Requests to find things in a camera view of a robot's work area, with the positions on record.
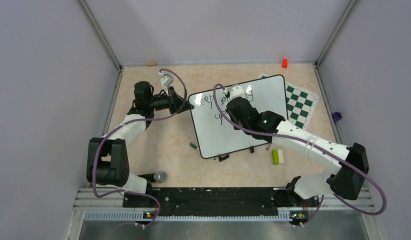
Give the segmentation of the white whiteboard black frame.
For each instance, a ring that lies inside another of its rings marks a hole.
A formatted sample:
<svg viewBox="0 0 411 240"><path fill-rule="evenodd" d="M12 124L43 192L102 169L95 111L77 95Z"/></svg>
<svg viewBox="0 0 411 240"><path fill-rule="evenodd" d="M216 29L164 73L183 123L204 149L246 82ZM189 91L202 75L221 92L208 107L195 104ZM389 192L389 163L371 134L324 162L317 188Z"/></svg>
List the white whiteboard black frame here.
<svg viewBox="0 0 411 240"><path fill-rule="evenodd" d="M273 75L239 83L246 98L258 112L272 111L288 117L286 82L283 75ZM191 117L200 150L204 159L265 145L265 140L254 139L242 130L235 130L224 118L228 103L221 87L193 93L188 97L194 106Z"/></svg>

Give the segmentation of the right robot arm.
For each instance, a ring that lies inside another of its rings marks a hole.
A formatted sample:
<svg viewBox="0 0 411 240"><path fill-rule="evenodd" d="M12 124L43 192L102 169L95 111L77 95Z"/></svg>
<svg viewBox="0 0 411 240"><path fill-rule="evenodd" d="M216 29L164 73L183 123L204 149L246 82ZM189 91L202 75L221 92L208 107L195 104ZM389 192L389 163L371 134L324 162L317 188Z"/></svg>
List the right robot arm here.
<svg viewBox="0 0 411 240"><path fill-rule="evenodd" d="M327 169L311 176L297 176L288 183L286 198L291 205L300 206L317 195L335 194L351 201L358 198L369 172L366 149L361 144L347 146L325 140L275 112L258 112L240 96L228 102L226 112L234 129L256 140L297 151Z"/></svg>

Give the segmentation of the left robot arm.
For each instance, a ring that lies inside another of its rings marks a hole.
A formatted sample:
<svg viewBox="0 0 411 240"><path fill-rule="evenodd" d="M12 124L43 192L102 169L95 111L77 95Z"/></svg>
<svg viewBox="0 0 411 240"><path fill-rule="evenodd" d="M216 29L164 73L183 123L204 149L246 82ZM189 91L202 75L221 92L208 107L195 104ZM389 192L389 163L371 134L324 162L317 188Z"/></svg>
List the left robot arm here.
<svg viewBox="0 0 411 240"><path fill-rule="evenodd" d="M153 121L154 113L169 110L173 116L194 109L186 97L181 97L171 86L154 94L154 87L147 81L134 85L134 100L124 120L102 137L93 137L88 143L87 181L93 185L110 186L134 192L134 199L142 207L154 200L154 193L147 189L145 176L130 171L128 147Z"/></svg>

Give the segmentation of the green cap marker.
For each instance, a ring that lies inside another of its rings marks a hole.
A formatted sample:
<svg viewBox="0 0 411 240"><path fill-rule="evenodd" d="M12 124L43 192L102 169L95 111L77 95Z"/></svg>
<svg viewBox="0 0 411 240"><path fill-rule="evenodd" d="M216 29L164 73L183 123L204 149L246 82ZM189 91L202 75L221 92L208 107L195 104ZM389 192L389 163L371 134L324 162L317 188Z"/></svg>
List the green cap marker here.
<svg viewBox="0 0 411 240"><path fill-rule="evenodd" d="M194 143L192 143L192 142L191 142L189 145L190 145L193 149L197 149L197 148L198 148L198 147L197 147Z"/></svg>

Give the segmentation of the cork stopper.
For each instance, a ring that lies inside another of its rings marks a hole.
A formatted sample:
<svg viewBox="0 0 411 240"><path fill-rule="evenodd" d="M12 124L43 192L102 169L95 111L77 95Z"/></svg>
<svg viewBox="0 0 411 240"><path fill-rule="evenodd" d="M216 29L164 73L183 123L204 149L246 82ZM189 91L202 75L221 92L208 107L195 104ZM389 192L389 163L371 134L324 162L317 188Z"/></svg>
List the cork stopper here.
<svg viewBox="0 0 411 240"><path fill-rule="evenodd" d="M155 61L149 61L149 62L146 63L146 66L148 66L148 67L154 67L156 65L157 65L157 63Z"/></svg>

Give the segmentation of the green lego brick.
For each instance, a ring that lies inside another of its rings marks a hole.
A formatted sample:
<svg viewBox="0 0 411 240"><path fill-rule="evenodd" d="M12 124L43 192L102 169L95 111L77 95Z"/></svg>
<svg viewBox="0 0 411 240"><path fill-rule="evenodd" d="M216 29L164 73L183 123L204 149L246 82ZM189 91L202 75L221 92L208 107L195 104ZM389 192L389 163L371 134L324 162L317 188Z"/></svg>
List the green lego brick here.
<svg viewBox="0 0 411 240"><path fill-rule="evenodd" d="M278 149L272 150L272 164L275 166L280 164L280 154Z"/></svg>

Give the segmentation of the green white chess mat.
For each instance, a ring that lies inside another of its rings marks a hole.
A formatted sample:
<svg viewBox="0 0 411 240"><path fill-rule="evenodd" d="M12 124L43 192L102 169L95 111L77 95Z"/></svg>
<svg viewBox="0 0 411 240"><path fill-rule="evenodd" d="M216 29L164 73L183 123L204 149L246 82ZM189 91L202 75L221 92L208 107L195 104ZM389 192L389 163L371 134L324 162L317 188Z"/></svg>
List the green white chess mat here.
<svg viewBox="0 0 411 240"><path fill-rule="evenodd" d="M307 130L319 96L311 91L285 82L287 119L296 127Z"/></svg>

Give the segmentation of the white lego brick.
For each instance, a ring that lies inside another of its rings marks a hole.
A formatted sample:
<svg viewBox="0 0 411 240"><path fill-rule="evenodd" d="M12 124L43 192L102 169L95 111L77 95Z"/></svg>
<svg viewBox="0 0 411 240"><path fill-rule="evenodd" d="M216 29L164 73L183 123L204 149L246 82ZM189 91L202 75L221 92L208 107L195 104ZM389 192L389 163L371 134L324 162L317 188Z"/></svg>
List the white lego brick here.
<svg viewBox="0 0 411 240"><path fill-rule="evenodd" d="M278 161L279 164L283 164L285 162L285 154L284 151L281 149L278 150Z"/></svg>

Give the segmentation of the orange block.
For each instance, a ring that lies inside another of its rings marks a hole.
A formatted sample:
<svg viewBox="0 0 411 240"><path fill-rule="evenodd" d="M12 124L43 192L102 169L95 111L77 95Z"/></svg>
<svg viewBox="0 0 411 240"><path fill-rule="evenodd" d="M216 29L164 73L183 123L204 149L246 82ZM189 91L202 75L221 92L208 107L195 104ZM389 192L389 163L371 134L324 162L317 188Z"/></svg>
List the orange block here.
<svg viewBox="0 0 411 240"><path fill-rule="evenodd" d="M288 65L289 65L289 60L288 60L287 58L283 58L283 59L282 59L282 63L281 63L281 67L282 67L283 69L287 69L287 68L288 68Z"/></svg>

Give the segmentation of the microphone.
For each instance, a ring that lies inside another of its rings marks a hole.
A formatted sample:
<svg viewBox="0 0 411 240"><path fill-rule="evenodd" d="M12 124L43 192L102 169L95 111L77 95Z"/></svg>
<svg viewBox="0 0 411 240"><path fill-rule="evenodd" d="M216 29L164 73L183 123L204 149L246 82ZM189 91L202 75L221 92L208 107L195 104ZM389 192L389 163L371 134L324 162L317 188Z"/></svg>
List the microphone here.
<svg viewBox="0 0 411 240"><path fill-rule="evenodd" d="M139 175L139 177L146 179L151 183L164 183L167 180L167 174L164 171L157 171L155 173L148 173Z"/></svg>

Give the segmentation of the purple block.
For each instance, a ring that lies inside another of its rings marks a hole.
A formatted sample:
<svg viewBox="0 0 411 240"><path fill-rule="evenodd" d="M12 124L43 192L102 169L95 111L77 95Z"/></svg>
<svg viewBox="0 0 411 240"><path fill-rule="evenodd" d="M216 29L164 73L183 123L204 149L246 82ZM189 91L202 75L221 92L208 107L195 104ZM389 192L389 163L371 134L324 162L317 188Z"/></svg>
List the purple block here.
<svg viewBox="0 0 411 240"><path fill-rule="evenodd" d="M343 117L342 114L340 112L333 112L331 114L332 120L334 123L337 123L338 121L340 121Z"/></svg>

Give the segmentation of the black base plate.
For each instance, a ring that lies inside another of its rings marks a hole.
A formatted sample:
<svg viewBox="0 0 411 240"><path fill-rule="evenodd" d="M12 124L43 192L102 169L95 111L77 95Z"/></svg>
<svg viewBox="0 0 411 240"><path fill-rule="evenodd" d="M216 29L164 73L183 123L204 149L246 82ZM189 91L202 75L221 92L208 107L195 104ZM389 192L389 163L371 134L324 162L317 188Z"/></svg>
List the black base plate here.
<svg viewBox="0 0 411 240"><path fill-rule="evenodd" d="M277 216L282 208L317 207L313 197L304 200L284 187L154 187L151 197L126 193L124 208L154 208L163 217Z"/></svg>

